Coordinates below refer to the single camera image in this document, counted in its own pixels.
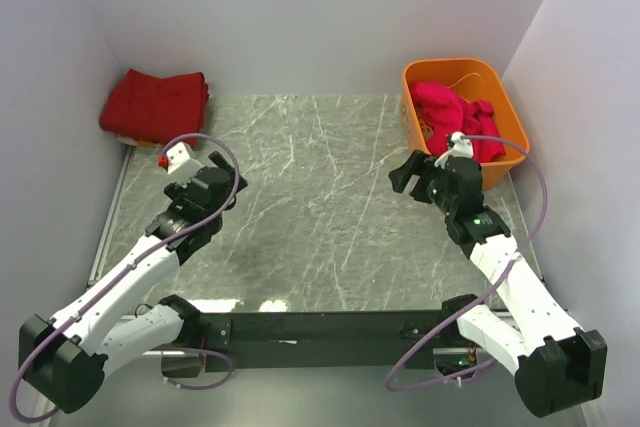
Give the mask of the pink t shirt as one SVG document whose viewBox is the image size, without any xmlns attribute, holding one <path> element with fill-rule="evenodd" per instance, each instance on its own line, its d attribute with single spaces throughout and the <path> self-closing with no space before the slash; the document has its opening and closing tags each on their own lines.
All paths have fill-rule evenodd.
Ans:
<svg viewBox="0 0 640 427">
<path fill-rule="evenodd" d="M 426 147 L 433 155 L 442 155 L 448 149 L 447 138 L 455 132 L 500 136 L 490 102 L 469 102 L 452 89 L 437 83 L 413 84 L 410 94 Z"/>
</svg>

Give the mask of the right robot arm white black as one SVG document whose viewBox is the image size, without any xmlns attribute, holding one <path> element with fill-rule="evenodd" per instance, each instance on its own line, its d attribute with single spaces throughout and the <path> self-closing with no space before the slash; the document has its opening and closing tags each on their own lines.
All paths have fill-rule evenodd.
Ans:
<svg viewBox="0 0 640 427">
<path fill-rule="evenodd" d="M 537 417 L 598 399 L 608 347 L 596 330 L 584 330 L 551 296 L 522 256 L 501 217 L 484 203 L 483 175 L 470 155 L 436 160 L 414 151 L 389 174 L 401 193 L 412 177 L 417 202 L 444 215 L 449 237 L 490 282 L 480 297 L 441 318 L 395 364 L 402 368 L 440 334 L 460 346 L 483 348 L 514 377 L 525 407 Z"/>
</svg>

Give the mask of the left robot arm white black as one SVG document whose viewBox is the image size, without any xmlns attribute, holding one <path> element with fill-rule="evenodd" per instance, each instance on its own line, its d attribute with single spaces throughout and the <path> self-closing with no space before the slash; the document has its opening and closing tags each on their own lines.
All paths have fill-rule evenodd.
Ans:
<svg viewBox="0 0 640 427">
<path fill-rule="evenodd" d="M 178 270 L 222 228 L 222 214 L 247 182 L 229 150 L 198 161 L 178 143 L 162 152 L 171 202 L 129 253 L 74 302 L 48 318 L 34 315 L 19 331 L 18 379 L 51 401 L 55 411 L 84 407 L 116 370 L 143 353 L 173 345 L 206 354 L 200 311 L 168 296 L 131 321 L 121 319 L 143 293 Z"/>
</svg>

